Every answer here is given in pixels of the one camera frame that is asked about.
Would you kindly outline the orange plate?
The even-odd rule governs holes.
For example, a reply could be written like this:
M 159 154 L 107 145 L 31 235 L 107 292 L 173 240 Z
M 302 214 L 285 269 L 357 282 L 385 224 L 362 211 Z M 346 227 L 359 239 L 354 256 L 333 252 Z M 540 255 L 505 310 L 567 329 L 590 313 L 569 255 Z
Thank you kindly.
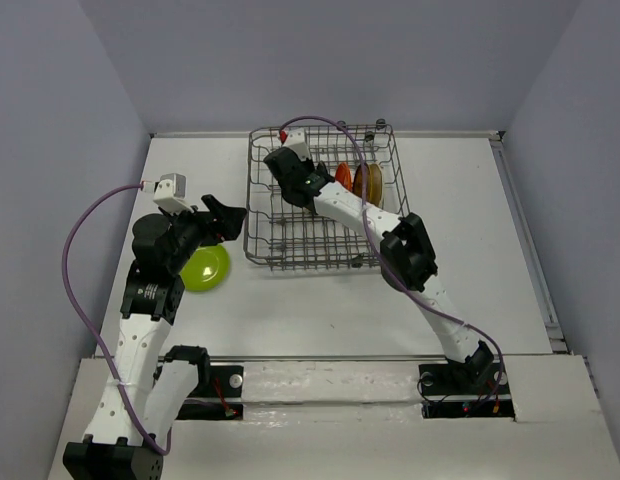
M 335 180 L 339 182 L 346 190 L 351 191 L 353 188 L 353 177 L 349 165 L 346 162 L 338 164 L 335 174 Z

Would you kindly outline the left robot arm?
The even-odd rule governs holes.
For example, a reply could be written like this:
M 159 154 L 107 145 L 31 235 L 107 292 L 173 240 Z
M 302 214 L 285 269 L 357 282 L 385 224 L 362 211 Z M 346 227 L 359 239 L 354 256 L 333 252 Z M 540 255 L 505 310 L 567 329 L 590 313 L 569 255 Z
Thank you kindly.
M 212 195 L 202 201 L 203 211 L 161 206 L 132 227 L 134 260 L 117 346 L 103 353 L 110 375 L 82 440 L 68 443 L 63 454 L 74 479 L 160 478 L 182 405 L 210 386 L 205 348 L 161 351 L 184 293 L 184 266 L 201 247 L 236 240 L 247 215 L 245 208 L 226 206 Z

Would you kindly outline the lime green plate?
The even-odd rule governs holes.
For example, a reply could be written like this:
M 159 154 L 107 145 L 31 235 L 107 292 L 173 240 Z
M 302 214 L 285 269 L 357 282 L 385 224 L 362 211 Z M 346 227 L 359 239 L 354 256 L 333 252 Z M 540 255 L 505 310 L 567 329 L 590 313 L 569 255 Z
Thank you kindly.
M 180 276 L 188 292 L 205 292 L 219 286 L 230 271 L 230 257 L 222 245 L 198 248 Z

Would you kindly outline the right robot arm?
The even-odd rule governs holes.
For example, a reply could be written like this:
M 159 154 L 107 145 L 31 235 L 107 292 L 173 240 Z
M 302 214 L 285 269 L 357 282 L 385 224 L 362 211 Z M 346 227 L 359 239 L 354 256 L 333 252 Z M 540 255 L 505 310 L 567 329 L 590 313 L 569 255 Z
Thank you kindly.
M 414 213 L 400 216 L 367 202 L 376 168 L 357 168 L 358 190 L 347 189 L 309 158 L 288 147 L 265 157 L 283 199 L 296 207 L 331 219 L 366 238 L 377 257 L 384 280 L 416 303 L 437 336 L 450 365 L 450 382 L 472 392 L 489 376 L 494 353 L 457 311 L 437 278 L 436 254 L 423 220 Z

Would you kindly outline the cream floral plate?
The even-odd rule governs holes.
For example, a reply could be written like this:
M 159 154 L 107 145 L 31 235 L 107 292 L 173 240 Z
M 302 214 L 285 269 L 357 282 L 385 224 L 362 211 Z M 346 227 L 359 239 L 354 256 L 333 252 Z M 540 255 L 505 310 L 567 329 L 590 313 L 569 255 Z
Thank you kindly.
M 384 198 L 384 179 L 383 170 L 377 163 L 369 165 L 370 185 L 369 185 L 369 202 L 376 207 L 381 208 L 383 206 Z

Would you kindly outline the yellow patterned plate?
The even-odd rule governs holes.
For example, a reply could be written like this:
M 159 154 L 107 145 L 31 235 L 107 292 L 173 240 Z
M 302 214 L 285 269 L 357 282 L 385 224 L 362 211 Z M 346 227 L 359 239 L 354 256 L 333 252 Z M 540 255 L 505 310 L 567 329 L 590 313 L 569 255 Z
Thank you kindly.
M 369 202 L 369 185 L 370 185 L 370 175 L 369 175 L 369 165 L 372 163 L 365 162 L 363 165 L 358 166 L 353 180 L 353 188 L 352 192 L 358 196 L 362 197 L 363 190 L 366 190 L 366 201 Z

